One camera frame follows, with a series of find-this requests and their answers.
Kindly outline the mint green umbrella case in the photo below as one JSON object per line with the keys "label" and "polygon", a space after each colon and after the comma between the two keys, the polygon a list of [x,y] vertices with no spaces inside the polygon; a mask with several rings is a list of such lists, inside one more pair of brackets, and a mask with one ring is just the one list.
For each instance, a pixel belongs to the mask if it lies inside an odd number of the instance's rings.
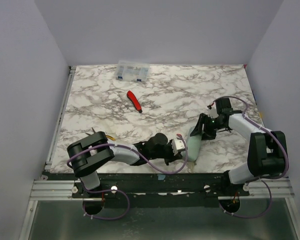
{"label": "mint green umbrella case", "polygon": [[202,135],[194,135],[191,136],[192,131],[194,130],[194,126],[192,126],[188,131],[188,136],[186,138],[186,144],[187,144],[187,161],[188,162],[195,162],[200,153],[201,148],[201,141],[202,141]]}

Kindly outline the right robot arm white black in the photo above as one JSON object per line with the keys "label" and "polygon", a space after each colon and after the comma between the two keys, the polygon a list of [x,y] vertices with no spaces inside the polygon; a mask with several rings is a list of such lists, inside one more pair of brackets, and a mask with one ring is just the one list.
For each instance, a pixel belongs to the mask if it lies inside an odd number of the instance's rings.
{"label": "right robot arm white black", "polygon": [[244,110],[233,109],[230,96],[215,99],[208,109],[216,108],[217,117],[199,115],[190,128],[186,144],[188,160],[197,160],[202,141],[214,140],[217,132],[236,131],[248,142],[247,160],[240,166],[223,173],[223,185],[242,185],[258,179],[280,179],[289,169],[286,136],[259,125]]}

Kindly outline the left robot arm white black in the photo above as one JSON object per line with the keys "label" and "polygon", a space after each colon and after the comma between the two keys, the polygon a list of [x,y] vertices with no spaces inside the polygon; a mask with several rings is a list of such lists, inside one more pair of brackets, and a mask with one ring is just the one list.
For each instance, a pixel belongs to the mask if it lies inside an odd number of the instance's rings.
{"label": "left robot arm white black", "polygon": [[157,169],[151,160],[163,159],[169,165],[183,158],[186,146],[181,135],[168,140],[163,133],[157,133],[147,141],[129,145],[111,140],[105,132],[98,131],[70,144],[66,150],[69,156],[67,166],[84,187],[92,191],[101,185],[97,170],[110,161],[129,166],[149,164]]}

